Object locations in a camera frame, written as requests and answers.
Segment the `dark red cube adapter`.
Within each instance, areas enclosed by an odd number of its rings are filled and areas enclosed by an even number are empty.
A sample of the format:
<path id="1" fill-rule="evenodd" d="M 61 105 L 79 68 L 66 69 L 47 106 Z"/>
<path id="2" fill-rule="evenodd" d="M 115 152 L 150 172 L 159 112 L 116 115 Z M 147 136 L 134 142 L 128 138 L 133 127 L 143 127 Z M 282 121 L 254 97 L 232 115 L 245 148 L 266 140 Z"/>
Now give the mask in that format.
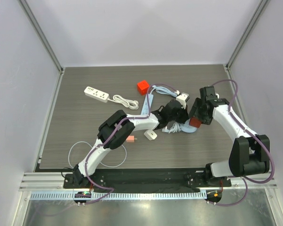
<path id="1" fill-rule="evenodd" d="M 195 118 L 195 117 L 192 117 L 189 121 L 189 125 L 192 126 L 192 127 L 195 127 L 195 128 L 199 128 L 201 126 L 202 122 Z"/>

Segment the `white cube charger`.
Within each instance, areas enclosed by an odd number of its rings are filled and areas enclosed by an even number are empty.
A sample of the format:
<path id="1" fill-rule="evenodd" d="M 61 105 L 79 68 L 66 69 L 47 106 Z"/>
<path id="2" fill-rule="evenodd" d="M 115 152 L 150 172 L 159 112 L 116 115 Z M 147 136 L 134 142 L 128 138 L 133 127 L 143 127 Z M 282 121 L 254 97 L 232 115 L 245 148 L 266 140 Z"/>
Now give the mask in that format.
<path id="1" fill-rule="evenodd" d="M 157 134 L 153 130 L 147 130 L 144 132 L 144 136 L 149 140 L 155 140 L 157 138 Z"/>

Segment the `orange-red cube socket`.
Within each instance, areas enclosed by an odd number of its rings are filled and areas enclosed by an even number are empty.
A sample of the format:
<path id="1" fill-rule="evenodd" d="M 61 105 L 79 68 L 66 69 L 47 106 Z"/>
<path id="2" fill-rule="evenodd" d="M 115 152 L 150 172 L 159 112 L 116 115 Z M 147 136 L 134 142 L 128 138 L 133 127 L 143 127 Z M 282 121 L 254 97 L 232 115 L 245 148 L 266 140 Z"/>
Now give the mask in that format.
<path id="1" fill-rule="evenodd" d="M 146 80 L 137 83 L 137 90 L 141 96 L 144 96 L 147 93 L 149 87 L 150 85 Z"/>

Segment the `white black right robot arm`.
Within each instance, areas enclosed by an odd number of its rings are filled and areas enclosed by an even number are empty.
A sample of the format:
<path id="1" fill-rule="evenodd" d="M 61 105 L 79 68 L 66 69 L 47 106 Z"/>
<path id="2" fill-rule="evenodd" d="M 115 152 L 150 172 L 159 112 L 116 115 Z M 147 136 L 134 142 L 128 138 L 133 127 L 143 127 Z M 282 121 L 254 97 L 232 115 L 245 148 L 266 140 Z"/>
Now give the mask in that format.
<path id="1" fill-rule="evenodd" d="M 195 99 L 189 117 L 189 125 L 196 128 L 217 121 L 233 141 L 228 160 L 206 165 L 208 171 L 203 174 L 206 185 L 215 186 L 221 177 L 243 177 L 256 183 L 250 175 L 269 173 L 263 184 L 273 178 L 269 138 L 251 130 L 234 112 L 231 103 L 218 97 L 213 86 L 200 89 L 200 97 Z"/>

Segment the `white power strip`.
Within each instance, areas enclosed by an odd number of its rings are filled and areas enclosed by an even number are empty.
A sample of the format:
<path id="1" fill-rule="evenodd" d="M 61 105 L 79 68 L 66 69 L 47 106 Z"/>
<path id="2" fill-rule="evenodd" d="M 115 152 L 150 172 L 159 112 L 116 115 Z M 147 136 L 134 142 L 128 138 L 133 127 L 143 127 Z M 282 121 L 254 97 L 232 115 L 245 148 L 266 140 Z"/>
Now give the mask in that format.
<path id="1" fill-rule="evenodd" d="M 108 93 L 92 88 L 92 87 L 89 87 L 89 86 L 85 88 L 84 93 L 86 96 L 99 100 L 103 103 L 107 103 L 109 99 Z"/>

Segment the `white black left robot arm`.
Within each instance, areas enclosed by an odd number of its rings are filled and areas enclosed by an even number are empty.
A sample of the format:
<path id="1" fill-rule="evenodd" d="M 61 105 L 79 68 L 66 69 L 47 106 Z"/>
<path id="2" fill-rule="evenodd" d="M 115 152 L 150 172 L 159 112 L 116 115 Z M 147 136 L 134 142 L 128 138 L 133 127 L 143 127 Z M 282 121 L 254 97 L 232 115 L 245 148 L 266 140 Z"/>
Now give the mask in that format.
<path id="1" fill-rule="evenodd" d="M 74 182 L 80 188 L 86 188 L 101 160 L 114 149 L 119 148 L 134 131 L 158 130 L 169 122 L 185 123 L 189 119 L 187 103 L 179 98 L 171 100 L 165 106 L 148 115 L 126 114 L 116 111 L 99 126 L 96 141 L 87 156 L 73 169 Z"/>

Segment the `pink plug adapter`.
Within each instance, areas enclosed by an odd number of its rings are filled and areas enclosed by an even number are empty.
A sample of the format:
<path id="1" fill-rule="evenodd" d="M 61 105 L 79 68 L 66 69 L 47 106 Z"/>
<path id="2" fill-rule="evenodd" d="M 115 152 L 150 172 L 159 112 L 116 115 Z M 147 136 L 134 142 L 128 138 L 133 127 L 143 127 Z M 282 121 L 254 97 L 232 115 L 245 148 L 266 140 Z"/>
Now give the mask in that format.
<path id="1" fill-rule="evenodd" d="M 137 138 L 133 135 L 128 136 L 128 138 L 126 139 L 127 143 L 134 143 L 135 141 L 137 141 Z"/>

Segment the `round light blue socket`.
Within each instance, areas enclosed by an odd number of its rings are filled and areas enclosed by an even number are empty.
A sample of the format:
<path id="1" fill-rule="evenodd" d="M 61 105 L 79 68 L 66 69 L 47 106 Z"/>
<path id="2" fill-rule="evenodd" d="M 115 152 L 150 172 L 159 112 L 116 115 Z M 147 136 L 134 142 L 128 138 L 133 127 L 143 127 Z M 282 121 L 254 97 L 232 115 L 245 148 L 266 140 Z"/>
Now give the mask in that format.
<path id="1" fill-rule="evenodd" d="M 197 128 L 196 127 L 194 127 L 194 126 L 191 126 L 190 124 L 189 124 L 189 120 L 187 120 L 184 124 L 181 124 L 180 125 L 180 128 L 181 128 L 181 131 L 182 132 L 185 132 L 185 133 L 194 133 L 196 130 L 197 130 Z"/>

